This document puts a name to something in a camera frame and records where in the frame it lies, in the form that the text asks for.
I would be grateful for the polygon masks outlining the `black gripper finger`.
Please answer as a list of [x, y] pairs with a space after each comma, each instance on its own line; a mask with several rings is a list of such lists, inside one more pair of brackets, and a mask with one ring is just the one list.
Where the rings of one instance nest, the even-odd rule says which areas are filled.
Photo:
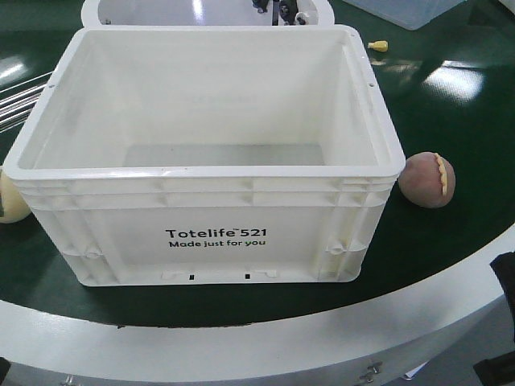
[[498, 386], [514, 382], [514, 354], [507, 353], [493, 359], [484, 359], [473, 365], [482, 385]]
[[511, 314], [514, 314], [514, 252], [498, 255], [490, 266], [504, 291]]
[[1, 357], [0, 358], [0, 385], [2, 385], [2, 383], [4, 382], [9, 370], [10, 370], [10, 362]]

